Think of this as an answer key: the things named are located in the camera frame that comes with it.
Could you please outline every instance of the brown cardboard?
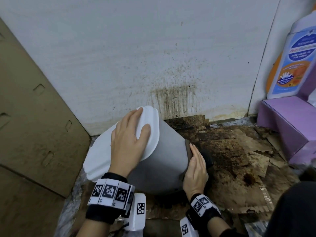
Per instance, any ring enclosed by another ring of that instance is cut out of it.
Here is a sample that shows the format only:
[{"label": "brown cardboard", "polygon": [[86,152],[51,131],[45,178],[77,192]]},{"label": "brown cardboard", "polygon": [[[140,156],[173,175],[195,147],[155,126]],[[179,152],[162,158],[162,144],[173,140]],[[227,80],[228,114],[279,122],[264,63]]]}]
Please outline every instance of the brown cardboard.
[{"label": "brown cardboard", "polygon": [[64,199],[0,167],[1,236],[53,237]]},{"label": "brown cardboard", "polygon": [[66,197],[90,138],[0,20],[0,164]]}]

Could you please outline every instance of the hand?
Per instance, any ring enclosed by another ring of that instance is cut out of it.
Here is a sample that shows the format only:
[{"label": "hand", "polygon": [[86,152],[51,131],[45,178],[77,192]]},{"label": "hand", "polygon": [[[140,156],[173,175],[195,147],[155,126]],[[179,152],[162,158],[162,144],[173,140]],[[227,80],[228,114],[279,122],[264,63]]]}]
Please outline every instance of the hand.
[{"label": "hand", "polygon": [[109,172],[127,178],[138,165],[150,136],[150,125],[146,124],[141,130],[139,139],[136,138],[136,126],[142,112],[142,107],[130,111],[112,131]]},{"label": "hand", "polygon": [[191,201],[193,195],[203,194],[207,182],[205,160],[195,145],[190,144],[190,148],[193,157],[183,180],[183,190],[189,201]]}]

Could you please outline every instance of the orange label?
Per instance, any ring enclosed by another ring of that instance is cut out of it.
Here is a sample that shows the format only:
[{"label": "orange label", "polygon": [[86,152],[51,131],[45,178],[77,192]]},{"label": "orange label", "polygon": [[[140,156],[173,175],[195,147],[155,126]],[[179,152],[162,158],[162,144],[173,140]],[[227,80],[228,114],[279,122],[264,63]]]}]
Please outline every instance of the orange label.
[{"label": "orange label", "polygon": [[277,81],[278,86],[294,87],[299,85],[309,65],[309,61],[300,61],[286,65],[280,71]]}]

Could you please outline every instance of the white lid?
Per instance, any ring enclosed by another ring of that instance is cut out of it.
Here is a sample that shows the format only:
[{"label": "white lid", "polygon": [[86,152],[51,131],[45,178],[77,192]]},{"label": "white lid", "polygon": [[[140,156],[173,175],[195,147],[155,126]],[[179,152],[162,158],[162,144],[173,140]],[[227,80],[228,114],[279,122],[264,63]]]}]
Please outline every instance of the white lid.
[{"label": "white lid", "polygon": [[[150,125],[151,132],[141,161],[152,154],[159,141],[158,111],[149,105],[143,106],[143,109],[136,127],[136,137],[139,138],[142,127],[147,123]],[[115,128],[116,124],[100,135],[89,149],[83,163],[84,171],[89,180],[97,181],[109,170],[111,164],[111,133]]]}]

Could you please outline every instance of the black sleeve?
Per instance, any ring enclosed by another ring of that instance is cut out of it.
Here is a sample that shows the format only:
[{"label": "black sleeve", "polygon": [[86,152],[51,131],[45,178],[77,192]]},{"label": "black sleeve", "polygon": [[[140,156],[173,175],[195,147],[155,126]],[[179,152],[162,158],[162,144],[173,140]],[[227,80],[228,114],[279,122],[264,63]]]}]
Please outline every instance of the black sleeve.
[{"label": "black sleeve", "polygon": [[233,229],[227,229],[219,237],[246,237],[245,235],[242,235],[240,233],[237,233]]}]

